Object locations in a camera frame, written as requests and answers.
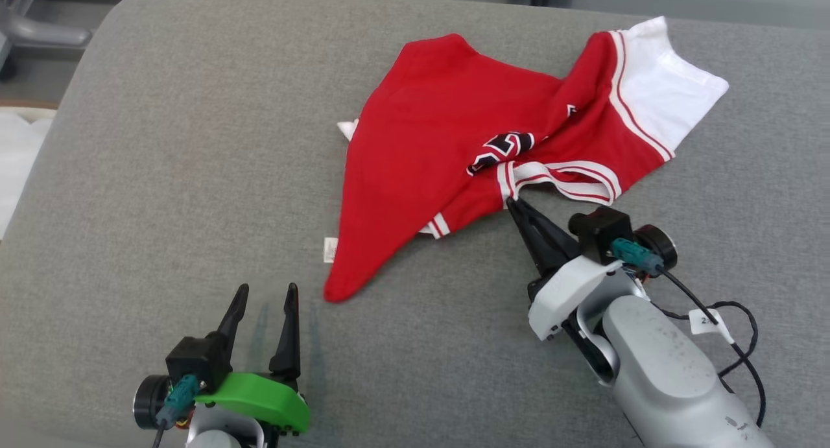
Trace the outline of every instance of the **silver robotic arm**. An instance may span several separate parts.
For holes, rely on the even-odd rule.
[[[571,223],[585,233],[577,242],[524,200],[508,208],[541,275],[528,285],[531,329],[573,340],[643,445],[774,446],[703,351],[651,304],[631,265],[611,256],[614,239],[638,241],[670,268],[670,239],[653,226],[633,232],[628,215],[601,208]]]

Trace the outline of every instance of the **teal cable connector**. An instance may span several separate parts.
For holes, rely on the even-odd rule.
[[[182,377],[176,387],[164,398],[164,407],[156,414],[156,424],[164,430],[172,428],[176,419],[193,404],[193,399],[198,393],[199,380],[196,380],[196,376],[191,374]]]
[[[651,276],[658,276],[661,273],[659,270],[663,267],[663,259],[660,256],[628,239],[614,239],[611,242],[611,255],[626,264],[646,270]]]

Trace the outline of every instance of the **white cloth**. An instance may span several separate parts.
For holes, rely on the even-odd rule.
[[[29,123],[16,113],[0,111],[0,239],[18,206],[51,121]]]

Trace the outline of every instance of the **gray tablecloth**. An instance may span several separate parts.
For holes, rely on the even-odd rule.
[[[349,302],[321,291],[346,152],[335,122],[358,116],[404,43],[459,32],[564,76],[592,32],[640,20],[444,0],[125,0],[81,61],[0,247],[2,403],[59,436],[149,445],[130,413],[142,378],[181,336],[216,327],[242,282],[233,364],[264,370],[294,281],[313,421],[285,446],[634,444],[576,348],[534,338],[536,272],[507,213],[412,241]],[[705,302],[755,312],[770,438],[825,445],[827,34],[669,25],[677,52],[731,88],[616,206],[673,236],[676,274]],[[527,198],[561,223],[592,209]],[[666,281],[651,291],[691,308]],[[745,347],[744,318],[726,319]],[[718,338],[698,342],[717,366],[734,359]],[[729,383],[755,412],[746,371]]]

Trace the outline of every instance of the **clothing tag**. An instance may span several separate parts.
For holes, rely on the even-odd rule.
[[[337,238],[326,237],[323,239],[323,263],[333,264],[335,262],[335,253],[337,253]]]
[[[724,323],[724,319],[720,317],[720,313],[714,309],[709,309],[709,313],[711,313],[712,317],[715,317],[715,320],[718,321],[717,325],[711,323],[709,318],[703,314],[702,310],[694,309],[689,311],[691,334],[720,333],[720,335],[723,336],[729,344],[735,342],[735,340],[732,339],[729,330],[726,329],[726,324]]]

